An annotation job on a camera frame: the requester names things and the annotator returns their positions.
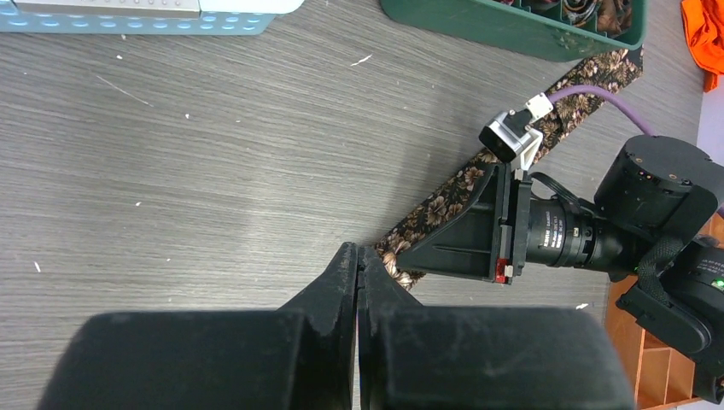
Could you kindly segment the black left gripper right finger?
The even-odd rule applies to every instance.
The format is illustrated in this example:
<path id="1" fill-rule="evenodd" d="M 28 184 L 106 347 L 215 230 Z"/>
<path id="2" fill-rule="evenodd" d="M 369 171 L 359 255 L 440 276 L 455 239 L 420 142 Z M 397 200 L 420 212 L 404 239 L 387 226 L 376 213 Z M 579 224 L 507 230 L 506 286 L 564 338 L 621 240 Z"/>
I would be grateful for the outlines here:
<path id="1" fill-rule="evenodd" d="M 424 306 L 359 251 L 364 409 L 633 409 L 603 327 L 570 307 Z"/>

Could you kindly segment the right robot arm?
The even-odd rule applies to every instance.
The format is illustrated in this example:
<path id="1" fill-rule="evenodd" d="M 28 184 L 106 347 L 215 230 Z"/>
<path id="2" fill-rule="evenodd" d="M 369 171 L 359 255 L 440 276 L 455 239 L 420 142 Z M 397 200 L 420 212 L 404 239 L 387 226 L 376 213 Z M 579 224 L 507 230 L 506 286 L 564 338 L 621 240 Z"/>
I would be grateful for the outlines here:
<path id="1" fill-rule="evenodd" d="M 637 278 L 616 301 L 694 362 L 693 392 L 723 398 L 723 252 L 699 235 L 723 203 L 723 169 L 698 147 L 640 135 L 592 201 L 509 159 L 489 164 L 462 210 L 397 259 L 400 270 L 509 284 L 527 263 Z"/>

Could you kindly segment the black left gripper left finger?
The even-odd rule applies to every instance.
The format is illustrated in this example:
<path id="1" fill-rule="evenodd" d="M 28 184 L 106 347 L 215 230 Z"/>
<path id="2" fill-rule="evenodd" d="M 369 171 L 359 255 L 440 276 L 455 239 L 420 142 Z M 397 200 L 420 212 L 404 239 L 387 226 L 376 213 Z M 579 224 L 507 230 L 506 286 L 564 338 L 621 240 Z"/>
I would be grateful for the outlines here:
<path id="1" fill-rule="evenodd" d="M 359 248 L 274 310 L 113 312 L 71 338 L 42 409 L 349 409 Z"/>

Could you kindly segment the brown floral tie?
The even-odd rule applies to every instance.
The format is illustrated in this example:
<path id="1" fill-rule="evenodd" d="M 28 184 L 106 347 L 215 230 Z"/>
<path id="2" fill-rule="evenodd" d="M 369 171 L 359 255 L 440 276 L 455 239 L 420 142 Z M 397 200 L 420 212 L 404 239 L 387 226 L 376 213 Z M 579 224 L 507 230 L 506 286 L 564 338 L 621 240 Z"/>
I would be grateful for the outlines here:
<path id="1" fill-rule="evenodd" d="M 643 74 L 643 66 L 644 49 L 641 47 L 608 51 L 579 61 L 545 94 L 550 97 L 574 85 L 595 85 L 616 94 Z M 604 99 L 592 94 L 578 94 L 555 102 L 553 111 L 534 123 L 534 128 L 544 135 L 534 162 L 549 154 L 603 105 Z M 483 175 L 482 168 L 494 162 L 492 152 L 481 149 L 375 244 L 389 276 L 403 289 L 410 290 L 425 274 L 400 272 L 397 256 L 459 213 L 470 199 L 475 182 Z"/>

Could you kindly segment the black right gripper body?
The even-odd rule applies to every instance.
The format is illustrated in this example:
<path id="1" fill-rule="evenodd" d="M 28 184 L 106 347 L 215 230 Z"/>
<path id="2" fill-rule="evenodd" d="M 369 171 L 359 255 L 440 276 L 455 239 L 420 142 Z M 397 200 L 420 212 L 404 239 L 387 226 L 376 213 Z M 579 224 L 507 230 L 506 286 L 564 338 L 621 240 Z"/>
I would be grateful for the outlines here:
<path id="1" fill-rule="evenodd" d="M 634 272 L 639 239 L 557 180 L 540 172 L 521 172 L 505 193 L 509 207 L 501 226 L 498 282 L 510 284 L 528 262 L 606 272 L 612 282 Z"/>

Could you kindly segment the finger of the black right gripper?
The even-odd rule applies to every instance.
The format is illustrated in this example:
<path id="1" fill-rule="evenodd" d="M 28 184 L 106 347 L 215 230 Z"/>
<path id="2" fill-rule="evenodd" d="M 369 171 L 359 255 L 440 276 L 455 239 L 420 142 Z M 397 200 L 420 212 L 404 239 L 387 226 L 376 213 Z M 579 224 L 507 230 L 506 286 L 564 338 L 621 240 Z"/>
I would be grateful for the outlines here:
<path id="1" fill-rule="evenodd" d="M 506 166 L 488 164 L 463 209 L 397 256 L 397 268 L 496 282 L 505 223 Z"/>

